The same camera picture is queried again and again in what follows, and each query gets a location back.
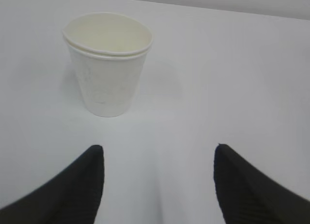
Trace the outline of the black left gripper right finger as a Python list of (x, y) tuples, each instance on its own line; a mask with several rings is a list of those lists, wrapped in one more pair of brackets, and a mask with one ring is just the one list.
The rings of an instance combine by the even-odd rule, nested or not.
[(308, 224), (310, 202), (278, 184), (226, 144), (214, 155), (217, 200), (227, 224)]

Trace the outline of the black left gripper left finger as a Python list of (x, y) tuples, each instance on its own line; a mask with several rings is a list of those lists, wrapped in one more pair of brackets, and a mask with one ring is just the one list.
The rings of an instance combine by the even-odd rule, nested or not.
[(2, 224), (93, 224), (104, 189), (104, 150), (92, 145), (50, 181), (1, 208)]

